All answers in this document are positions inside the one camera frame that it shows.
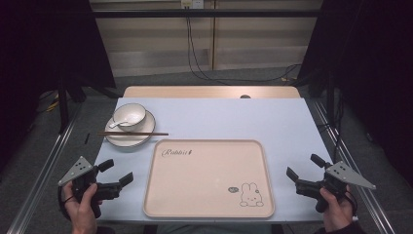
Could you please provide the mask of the black curtain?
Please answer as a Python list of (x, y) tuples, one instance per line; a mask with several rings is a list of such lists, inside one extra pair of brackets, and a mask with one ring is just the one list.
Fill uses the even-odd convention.
[(333, 84), (413, 187), (413, 0), (323, 0), (298, 75)]
[(0, 0), (0, 172), (32, 124), (39, 97), (115, 81), (91, 0)]

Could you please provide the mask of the brown wooden chopstick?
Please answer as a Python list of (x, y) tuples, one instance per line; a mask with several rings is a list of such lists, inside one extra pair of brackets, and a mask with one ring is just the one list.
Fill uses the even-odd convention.
[(98, 136), (168, 136), (168, 133), (99, 132)]

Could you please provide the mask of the white bowl with dark rim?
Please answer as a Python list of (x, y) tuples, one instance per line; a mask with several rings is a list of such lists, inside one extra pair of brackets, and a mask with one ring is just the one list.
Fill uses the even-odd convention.
[(132, 132), (137, 128), (137, 125), (145, 118), (146, 109), (139, 103), (127, 103), (117, 108), (113, 115), (114, 122), (129, 122), (125, 125), (120, 125), (118, 128), (125, 132)]

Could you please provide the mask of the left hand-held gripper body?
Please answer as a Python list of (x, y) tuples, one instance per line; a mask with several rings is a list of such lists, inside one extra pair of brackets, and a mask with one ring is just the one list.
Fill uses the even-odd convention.
[(97, 182), (96, 176), (100, 173), (97, 166), (93, 166), (85, 157), (81, 156), (57, 183), (58, 187), (62, 188), (67, 182), (71, 181), (73, 184), (73, 197), (78, 202), (81, 202), (83, 195), (89, 186), (95, 183), (97, 185), (97, 191), (91, 201), (91, 207), (95, 218), (99, 218), (101, 216), (98, 202), (118, 198), (120, 191), (122, 190), (119, 180), (109, 183)]

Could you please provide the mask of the person's left hand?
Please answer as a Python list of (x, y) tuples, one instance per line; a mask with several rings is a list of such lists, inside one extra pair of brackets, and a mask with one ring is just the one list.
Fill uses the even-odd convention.
[(69, 214), (71, 220), (72, 234), (96, 234), (97, 233), (97, 223), (95, 220), (94, 212), (91, 207), (92, 197), (97, 191), (97, 185), (93, 183), (85, 191), (81, 202), (78, 202), (73, 197), (72, 192), (73, 184), (68, 182), (63, 187), (63, 192), (65, 195), (64, 207)]

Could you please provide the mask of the metal floor rail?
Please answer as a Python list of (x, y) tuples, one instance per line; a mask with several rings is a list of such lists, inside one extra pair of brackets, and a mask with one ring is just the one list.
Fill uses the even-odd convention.
[(19, 211), (17, 212), (17, 215), (15, 216), (6, 234), (24, 234), (28, 223), (30, 219), (32, 219), (32, 216), (43, 196), (44, 189), (56, 167), (56, 163), (59, 160), (61, 152), (71, 136), (74, 128), (74, 122), (78, 117), (81, 107), (81, 104), (74, 107), (73, 113), (69, 115), (67, 125), (57, 135), (53, 148), (48, 154), (48, 158), (43, 162), (40, 173), (35, 177), (34, 183), (31, 186), (27, 197), (21, 204)]
[[(334, 162), (343, 160), (348, 166), (354, 169), (357, 173), (360, 173), (360, 169), (357, 166), (353, 155), (349, 151), (346, 143), (342, 140), (338, 129), (336, 128), (334, 120), (330, 120), (327, 114), (327, 109), (320, 100), (315, 100), (311, 106), (317, 113), (317, 116), (321, 120), (320, 132), (327, 133), (329, 140), (332, 143), (332, 152), (330, 157)], [(369, 190), (367, 188), (358, 187), (356, 189), (362, 204), (368, 210), (375, 227), (380, 234), (395, 234), (394, 229), (388, 219), (386, 212), (383, 210), (381, 204), (375, 197), (376, 190)]]

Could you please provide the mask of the black metal stand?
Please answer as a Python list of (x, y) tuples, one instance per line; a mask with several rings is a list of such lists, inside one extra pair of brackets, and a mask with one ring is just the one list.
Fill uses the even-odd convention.
[(62, 134), (68, 126), (68, 106), (67, 106), (67, 94), (66, 87), (64, 84), (64, 79), (62, 77), (58, 80), (58, 103), (59, 103), (59, 114), (60, 114), (60, 130)]
[(332, 71), (328, 73), (328, 83), (326, 88), (326, 113), (327, 120), (330, 127), (335, 127), (334, 117), (334, 74)]

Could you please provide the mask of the black horizontal bar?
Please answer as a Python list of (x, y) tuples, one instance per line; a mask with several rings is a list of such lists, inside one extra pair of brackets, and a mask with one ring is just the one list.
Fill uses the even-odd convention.
[(321, 10), (96, 10), (97, 18), (317, 18)]

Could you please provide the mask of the person's dark sleeve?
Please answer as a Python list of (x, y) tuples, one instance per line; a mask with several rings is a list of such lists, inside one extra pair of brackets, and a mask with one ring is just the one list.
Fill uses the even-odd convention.
[(314, 234), (367, 234), (357, 222), (352, 222), (338, 230), (327, 231), (325, 228), (320, 228)]

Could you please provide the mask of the wooden table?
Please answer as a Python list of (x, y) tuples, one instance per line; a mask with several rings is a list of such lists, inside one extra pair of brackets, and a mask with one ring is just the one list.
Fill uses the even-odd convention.
[(290, 86), (130, 86), (124, 98), (300, 98)]

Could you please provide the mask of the white plate with dark rim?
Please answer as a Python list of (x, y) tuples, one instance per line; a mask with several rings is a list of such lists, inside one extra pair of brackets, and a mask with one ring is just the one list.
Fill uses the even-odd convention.
[[(153, 133), (155, 130), (156, 121), (150, 111), (146, 112), (145, 118), (133, 130), (134, 133)], [(131, 147), (143, 144), (150, 136), (106, 136), (110, 143), (120, 147)]]

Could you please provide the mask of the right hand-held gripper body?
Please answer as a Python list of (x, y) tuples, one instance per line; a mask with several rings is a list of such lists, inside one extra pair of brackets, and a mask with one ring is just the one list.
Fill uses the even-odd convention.
[(317, 200), (316, 211), (324, 213), (328, 203), (320, 195), (319, 190), (324, 187), (333, 194), (338, 201), (346, 198), (347, 185), (352, 184), (368, 189), (375, 189), (376, 186), (350, 168), (343, 161), (331, 164), (331, 167), (324, 169), (323, 179), (320, 181), (308, 181), (298, 179), (295, 183), (296, 193)]

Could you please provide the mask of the person's right hand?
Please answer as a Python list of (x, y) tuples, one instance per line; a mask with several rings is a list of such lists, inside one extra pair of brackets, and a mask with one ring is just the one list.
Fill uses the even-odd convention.
[(339, 231), (353, 222), (353, 207), (349, 201), (338, 202), (336, 197), (325, 188), (322, 188), (319, 193), (328, 203), (323, 213), (323, 224), (327, 233)]

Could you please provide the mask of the white wall socket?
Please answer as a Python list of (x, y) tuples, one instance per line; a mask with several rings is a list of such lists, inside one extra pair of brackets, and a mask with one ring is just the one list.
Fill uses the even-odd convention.
[(180, 0), (182, 9), (202, 9), (205, 6), (204, 0)]

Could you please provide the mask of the pink tray with rabbit print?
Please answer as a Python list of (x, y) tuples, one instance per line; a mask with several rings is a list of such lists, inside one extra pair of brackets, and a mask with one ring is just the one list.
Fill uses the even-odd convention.
[(161, 218), (267, 218), (275, 212), (264, 149), (251, 139), (165, 139), (143, 205)]

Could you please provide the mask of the pale blue table cover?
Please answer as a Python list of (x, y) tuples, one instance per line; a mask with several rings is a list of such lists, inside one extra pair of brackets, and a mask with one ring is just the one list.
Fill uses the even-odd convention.
[[(101, 207), (101, 220), (129, 223), (291, 223), (322, 219), (311, 198), (299, 196), (287, 177), (291, 168), (305, 179), (319, 180), (322, 171), (310, 157), (328, 153), (318, 128), (302, 98), (144, 98), (141, 104), (156, 119), (155, 133), (138, 147), (116, 147), (105, 141), (96, 160), (112, 159), (114, 168), (99, 175), (99, 181), (113, 181), (127, 173), (134, 180), (119, 198)], [(161, 218), (143, 210), (155, 145), (165, 139), (251, 139), (261, 143), (275, 212), (267, 218)]]

